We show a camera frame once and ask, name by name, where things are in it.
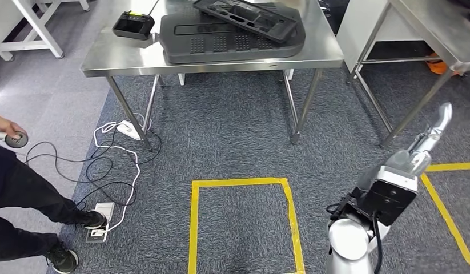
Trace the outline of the person's hand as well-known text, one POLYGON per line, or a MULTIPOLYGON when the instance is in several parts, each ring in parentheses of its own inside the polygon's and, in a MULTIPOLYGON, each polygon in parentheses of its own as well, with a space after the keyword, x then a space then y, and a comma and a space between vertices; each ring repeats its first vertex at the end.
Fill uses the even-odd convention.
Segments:
POLYGON ((0 132, 6 133, 8 136, 18 139, 19 135, 17 132, 27 134, 26 130, 17 125, 16 123, 0 116, 0 132))

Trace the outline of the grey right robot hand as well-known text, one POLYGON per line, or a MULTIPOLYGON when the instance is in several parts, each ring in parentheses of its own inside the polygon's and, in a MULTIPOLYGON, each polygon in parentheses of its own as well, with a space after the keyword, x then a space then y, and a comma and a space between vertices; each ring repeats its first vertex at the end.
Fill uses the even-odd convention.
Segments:
POLYGON ((424 132, 418 134, 406 150, 397 151, 384 164, 413 176, 420 176, 430 165, 432 161, 430 152, 436 147, 452 119, 452 104, 443 103, 437 114, 433 125, 429 125, 424 132))

